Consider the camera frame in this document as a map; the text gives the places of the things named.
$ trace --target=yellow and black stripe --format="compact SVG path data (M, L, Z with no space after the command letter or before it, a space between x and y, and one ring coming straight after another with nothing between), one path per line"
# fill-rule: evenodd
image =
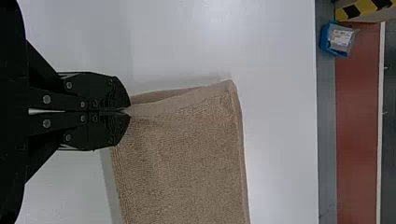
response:
M396 7L396 0L358 0L356 3L337 8L335 19L337 21L347 21L389 7Z

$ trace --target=blue container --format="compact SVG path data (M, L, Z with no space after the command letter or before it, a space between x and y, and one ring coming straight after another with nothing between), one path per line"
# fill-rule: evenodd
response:
M330 21L327 24L323 25L320 31L320 43L319 47L324 51L336 56L346 58L348 54L346 52L341 52L338 50L330 49L330 25L338 24L336 21Z

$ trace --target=red floor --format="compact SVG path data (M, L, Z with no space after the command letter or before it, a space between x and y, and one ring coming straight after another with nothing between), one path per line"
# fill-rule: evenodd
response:
M338 224L375 224L380 24L352 24L355 47L335 63Z

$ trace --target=label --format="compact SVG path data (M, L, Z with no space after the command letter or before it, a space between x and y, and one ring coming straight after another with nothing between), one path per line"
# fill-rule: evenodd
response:
M352 39L353 31L333 30L330 42L343 47L348 47Z

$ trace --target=white table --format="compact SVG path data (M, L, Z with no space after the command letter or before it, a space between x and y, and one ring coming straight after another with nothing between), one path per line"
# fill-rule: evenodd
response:
M244 113L252 223L318 223L313 0L20 5L28 39L57 71L118 76L130 94L232 78ZM108 162L105 152L57 152L27 185L18 223L116 223Z

